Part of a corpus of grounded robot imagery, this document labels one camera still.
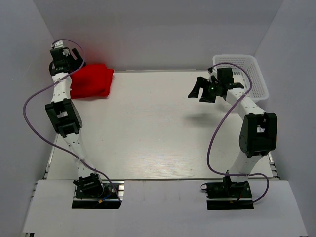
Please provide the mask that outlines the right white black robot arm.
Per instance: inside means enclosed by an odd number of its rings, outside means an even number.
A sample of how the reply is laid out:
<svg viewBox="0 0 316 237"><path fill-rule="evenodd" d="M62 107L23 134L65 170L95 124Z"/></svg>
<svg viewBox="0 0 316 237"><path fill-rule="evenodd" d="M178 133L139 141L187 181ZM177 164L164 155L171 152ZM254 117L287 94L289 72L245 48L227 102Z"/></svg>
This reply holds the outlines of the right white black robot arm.
<svg viewBox="0 0 316 237"><path fill-rule="evenodd" d="M241 191L240 183L252 176L256 163L277 146L277 115L261 109L248 96L250 90L240 82L235 82L230 67L208 69L209 78L198 77L188 98L198 98L201 102L214 103L223 98L231 105L227 111L235 111L242 119L238 138L240 153L233 166L223 175L230 180L223 184L223 192L234 197Z"/></svg>

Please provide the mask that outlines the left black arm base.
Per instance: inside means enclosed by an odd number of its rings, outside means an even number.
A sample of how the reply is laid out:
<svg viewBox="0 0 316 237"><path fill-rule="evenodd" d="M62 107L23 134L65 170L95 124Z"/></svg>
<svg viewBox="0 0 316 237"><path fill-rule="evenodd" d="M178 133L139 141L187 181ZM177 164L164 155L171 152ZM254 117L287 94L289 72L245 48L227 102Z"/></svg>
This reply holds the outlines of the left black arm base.
<svg viewBox="0 0 316 237"><path fill-rule="evenodd" d="M79 186L75 186L72 209L113 209L118 210L121 202L109 182L103 182L102 188L84 192Z"/></svg>

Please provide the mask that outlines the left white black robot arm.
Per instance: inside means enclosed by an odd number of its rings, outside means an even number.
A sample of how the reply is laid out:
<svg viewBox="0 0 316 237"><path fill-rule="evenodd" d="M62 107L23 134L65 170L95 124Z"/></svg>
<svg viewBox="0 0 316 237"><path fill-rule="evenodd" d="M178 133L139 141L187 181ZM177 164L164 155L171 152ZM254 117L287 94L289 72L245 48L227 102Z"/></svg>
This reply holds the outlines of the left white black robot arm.
<svg viewBox="0 0 316 237"><path fill-rule="evenodd" d="M83 146L80 129L81 117L71 100L71 72L78 69L83 62L78 51L74 48L54 46L50 50L52 62L49 72L55 83L53 97L45 110L57 134L66 142L68 149L74 154L78 178L74 181L77 189L87 196L100 197L104 192L104 184L99 175L87 168L86 152Z"/></svg>

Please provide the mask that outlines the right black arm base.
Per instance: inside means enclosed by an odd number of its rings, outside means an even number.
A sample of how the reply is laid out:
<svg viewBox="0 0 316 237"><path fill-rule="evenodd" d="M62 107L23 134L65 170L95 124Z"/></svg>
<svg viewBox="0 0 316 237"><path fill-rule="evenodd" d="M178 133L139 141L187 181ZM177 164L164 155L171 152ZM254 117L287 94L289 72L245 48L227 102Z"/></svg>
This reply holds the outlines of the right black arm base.
<svg viewBox="0 0 316 237"><path fill-rule="evenodd" d="M254 204L248 181L233 182L225 176L221 182L207 182L200 186L206 193L208 210L253 210Z"/></svg>

